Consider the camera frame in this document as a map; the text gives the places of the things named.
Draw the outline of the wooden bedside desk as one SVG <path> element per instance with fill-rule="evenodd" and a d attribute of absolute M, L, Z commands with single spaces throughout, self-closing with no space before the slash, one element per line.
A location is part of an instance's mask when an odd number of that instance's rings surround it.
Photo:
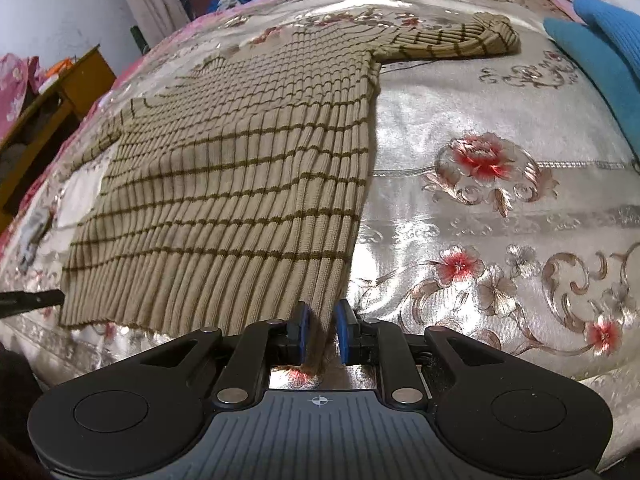
<path fill-rule="evenodd" d="M 1 226 L 6 228 L 35 180 L 55 158 L 116 76 L 97 47 L 62 71 L 26 107 L 1 139 Z"/>

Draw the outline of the beige striped knit sweater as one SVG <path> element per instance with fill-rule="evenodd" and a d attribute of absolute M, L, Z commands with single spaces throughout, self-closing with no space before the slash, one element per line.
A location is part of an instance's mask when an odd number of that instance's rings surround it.
<path fill-rule="evenodd" d="M 520 45 L 499 14 L 441 29 L 326 15 L 268 29 L 129 101 L 79 157 L 113 154 L 70 243 L 61 324 L 236 335 L 306 304 L 303 367 L 316 370 L 366 200 L 381 66 Z"/>

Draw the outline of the pink floral fabric cover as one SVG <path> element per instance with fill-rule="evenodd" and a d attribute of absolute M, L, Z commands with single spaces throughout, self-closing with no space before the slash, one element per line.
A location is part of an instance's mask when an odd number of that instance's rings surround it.
<path fill-rule="evenodd" d="M 7 53 L 0 58 L 0 134 L 9 133 L 20 117 L 27 93 L 38 92 L 42 69 L 38 56 L 20 58 Z"/>

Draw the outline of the blue folded garment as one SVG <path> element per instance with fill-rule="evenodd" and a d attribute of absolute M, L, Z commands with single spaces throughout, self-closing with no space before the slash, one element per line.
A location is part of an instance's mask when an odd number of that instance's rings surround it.
<path fill-rule="evenodd" d="M 639 151 L 639 15 L 602 0 L 573 0 L 578 23 L 544 20 L 553 41 L 605 98 L 631 149 Z"/>

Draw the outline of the grey small cloth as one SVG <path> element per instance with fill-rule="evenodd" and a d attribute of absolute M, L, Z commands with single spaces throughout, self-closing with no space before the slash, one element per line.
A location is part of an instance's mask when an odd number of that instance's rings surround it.
<path fill-rule="evenodd" d="M 52 220 L 50 208 L 37 208 L 26 220 L 17 247 L 17 269 L 26 273 L 35 260 L 40 240 L 46 234 Z"/>

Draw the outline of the floral satin bedspread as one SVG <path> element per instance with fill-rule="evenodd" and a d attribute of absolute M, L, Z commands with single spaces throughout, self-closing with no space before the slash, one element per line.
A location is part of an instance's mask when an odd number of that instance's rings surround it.
<path fill-rule="evenodd" d="M 544 29 L 578 23 L 561 0 L 257 0 L 163 40 L 93 105 L 1 243 L 1 292 L 59 289 L 79 222 L 112 160 L 80 155 L 129 101 L 283 25 L 345 13 L 431 29 L 508 18 L 518 52 L 381 66 L 370 174 L 348 277 L 316 370 L 275 366 L 262 400 L 213 417 L 203 437 L 134 477 L 70 477 L 28 435 L 53 388 L 186 336 L 102 322 L 65 327 L 62 306 L 1 319 L 6 479 L 605 479 L 639 474 L 639 152 L 591 79 Z M 26 220 L 52 220 L 26 273 Z M 421 335 L 450 328 L 597 393 L 613 429 L 594 471 L 513 477 L 465 463 L 425 418 L 383 405 L 369 365 L 341 360 L 334 308 Z"/>

